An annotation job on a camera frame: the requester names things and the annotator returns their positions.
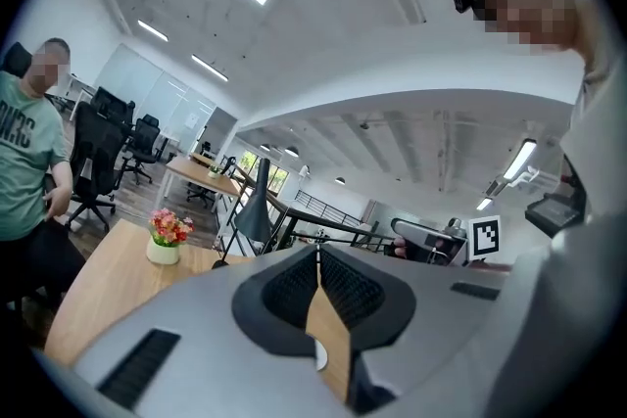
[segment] pink flowers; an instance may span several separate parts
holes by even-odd
[[[187,240],[187,234],[194,231],[194,222],[186,217],[182,221],[171,210],[159,209],[150,219],[151,234],[156,244],[169,248]]]

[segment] window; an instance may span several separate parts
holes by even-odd
[[[244,155],[239,160],[237,165],[251,178],[257,181],[257,174],[259,173],[259,161],[260,157],[253,154],[252,152],[246,151]],[[277,165],[271,163],[270,171],[267,175],[267,189],[272,192],[273,195],[277,195],[283,185],[285,184],[285,180],[289,172],[284,169],[281,169]]]

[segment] green t-shirt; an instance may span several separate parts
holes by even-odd
[[[0,241],[27,235],[45,215],[43,177],[65,161],[61,116],[45,98],[29,98],[0,71]]]

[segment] black pants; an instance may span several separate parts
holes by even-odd
[[[44,286],[50,298],[67,291],[85,263],[55,220],[41,222],[17,241],[0,242],[0,295],[10,302]]]

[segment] white pot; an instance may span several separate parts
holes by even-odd
[[[146,246],[146,257],[159,265],[174,265],[178,262],[178,246],[174,248],[160,246],[150,237]]]

